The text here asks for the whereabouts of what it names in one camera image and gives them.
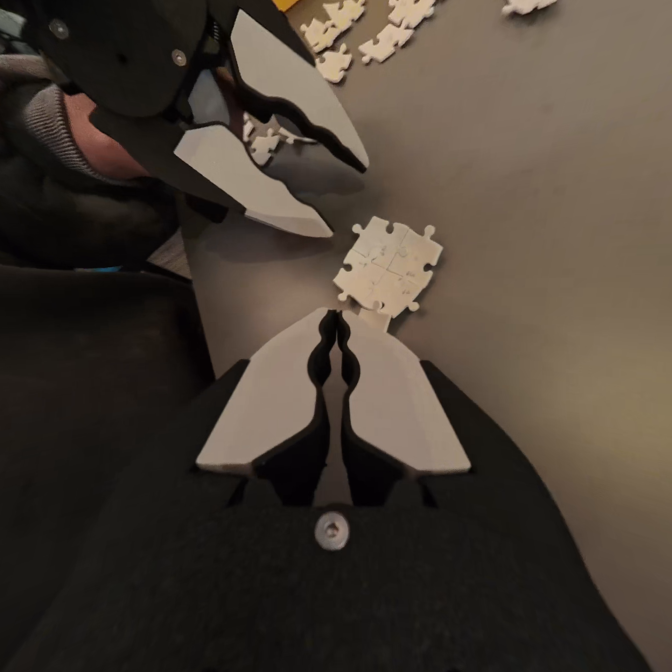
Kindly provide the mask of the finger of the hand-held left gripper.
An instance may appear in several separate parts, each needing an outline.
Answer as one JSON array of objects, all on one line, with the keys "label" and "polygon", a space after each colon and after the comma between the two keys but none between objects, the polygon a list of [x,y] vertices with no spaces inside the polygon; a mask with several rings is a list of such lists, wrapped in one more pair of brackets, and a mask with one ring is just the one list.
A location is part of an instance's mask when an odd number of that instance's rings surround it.
[{"label": "finger of the hand-held left gripper", "polygon": [[280,180],[266,175],[242,140],[224,124],[186,130],[174,154],[242,206],[249,219],[302,237],[327,239],[333,230]]},{"label": "finger of the hand-held left gripper", "polygon": [[332,156],[365,173],[369,158],[338,96],[276,7],[237,7],[229,33],[235,77],[258,119],[279,114]]}]

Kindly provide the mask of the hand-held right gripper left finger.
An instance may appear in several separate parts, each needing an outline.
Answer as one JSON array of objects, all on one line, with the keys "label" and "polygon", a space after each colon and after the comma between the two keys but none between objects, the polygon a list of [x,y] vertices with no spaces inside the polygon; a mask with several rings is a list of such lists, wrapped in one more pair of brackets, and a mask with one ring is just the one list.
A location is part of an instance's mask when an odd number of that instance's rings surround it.
[{"label": "hand-held right gripper left finger", "polygon": [[332,348],[333,310],[318,308],[244,360],[196,466],[267,481],[284,505],[312,505],[330,447]]}]

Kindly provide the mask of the person's dark clothing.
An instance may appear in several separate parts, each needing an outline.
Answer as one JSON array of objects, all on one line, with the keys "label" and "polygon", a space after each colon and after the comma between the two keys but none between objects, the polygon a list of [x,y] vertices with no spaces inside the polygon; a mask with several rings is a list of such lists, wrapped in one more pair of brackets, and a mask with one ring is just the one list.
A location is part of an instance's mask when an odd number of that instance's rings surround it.
[{"label": "person's dark clothing", "polygon": [[1,667],[113,483],[214,374],[192,285],[1,266]]}]

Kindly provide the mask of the person's left hand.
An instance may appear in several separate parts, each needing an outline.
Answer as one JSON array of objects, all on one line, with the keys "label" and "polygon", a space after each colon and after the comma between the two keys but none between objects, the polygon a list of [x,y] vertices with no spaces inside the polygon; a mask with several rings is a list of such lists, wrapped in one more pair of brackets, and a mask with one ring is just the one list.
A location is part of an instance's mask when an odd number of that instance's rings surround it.
[{"label": "person's left hand", "polygon": [[149,174],[114,139],[96,129],[90,115],[96,104],[83,93],[64,94],[64,110],[72,139],[95,172],[110,180],[135,180]]}]

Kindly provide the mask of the person's left forearm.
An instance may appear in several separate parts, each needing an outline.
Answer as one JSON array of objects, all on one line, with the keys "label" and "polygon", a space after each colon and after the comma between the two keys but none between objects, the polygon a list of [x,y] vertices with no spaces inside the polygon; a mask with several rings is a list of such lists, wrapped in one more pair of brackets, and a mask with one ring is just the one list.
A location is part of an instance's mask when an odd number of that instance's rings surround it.
[{"label": "person's left forearm", "polygon": [[64,94],[39,56],[1,56],[1,264],[137,267],[179,229],[174,192],[90,168]]}]

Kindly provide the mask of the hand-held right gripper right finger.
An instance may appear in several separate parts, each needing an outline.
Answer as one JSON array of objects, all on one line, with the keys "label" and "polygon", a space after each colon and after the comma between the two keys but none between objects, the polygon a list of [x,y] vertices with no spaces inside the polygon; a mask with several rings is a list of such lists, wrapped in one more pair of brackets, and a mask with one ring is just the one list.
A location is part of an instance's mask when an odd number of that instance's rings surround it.
[{"label": "hand-held right gripper right finger", "polygon": [[467,473],[472,465],[421,360],[358,315],[337,315],[341,454],[352,503],[380,507],[399,482]]}]

